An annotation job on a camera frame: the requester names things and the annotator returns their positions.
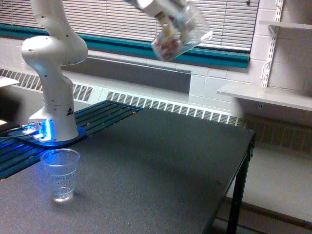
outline teal window frame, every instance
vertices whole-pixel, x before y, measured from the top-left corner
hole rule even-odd
[[[19,39],[26,39],[39,35],[48,35],[48,32],[37,28],[0,24],[0,37],[15,37]],[[100,37],[86,34],[79,34],[79,36],[84,39],[88,47],[92,49],[156,59],[156,55],[154,54],[152,46],[149,42]],[[183,55],[178,56],[173,60],[173,62],[186,62],[198,64],[201,66],[216,65],[248,68],[249,60],[249,53],[195,48],[189,50]]]

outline window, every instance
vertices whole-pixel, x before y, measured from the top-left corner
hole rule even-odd
[[[259,0],[190,0],[195,3],[214,38],[203,48],[249,52],[254,34]],[[0,23],[40,28],[30,1],[3,0]],[[73,29],[82,34],[151,41],[161,26],[150,16],[123,0],[63,0]]]

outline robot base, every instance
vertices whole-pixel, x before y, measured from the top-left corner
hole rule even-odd
[[[31,136],[22,136],[22,137],[17,137],[16,139],[22,140],[24,142],[27,142],[37,147],[48,148],[48,149],[58,149],[58,148],[65,148],[70,145],[73,145],[86,137],[86,131],[83,128],[77,126],[77,131],[78,131],[78,136],[74,139],[67,140],[67,141],[40,142]],[[22,135],[22,134],[23,132],[21,130],[9,133],[10,136],[17,136],[17,135]]]

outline clear plastic container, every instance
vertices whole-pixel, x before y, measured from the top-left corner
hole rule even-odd
[[[162,61],[169,61],[213,37],[201,12],[191,2],[175,16],[164,15],[161,20],[164,30],[155,37],[152,48]]]
[[[73,198],[79,159],[79,153],[70,149],[51,150],[41,157],[53,201],[62,203]]]

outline warning label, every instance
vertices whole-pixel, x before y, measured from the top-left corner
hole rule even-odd
[[[67,112],[67,116],[69,116],[69,115],[71,115],[71,114],[73,114],[74,112],[73,112],[73,109],[72,109],[72,107],[70,106],[69,107],[69,109],[68,109],[68,112]]]

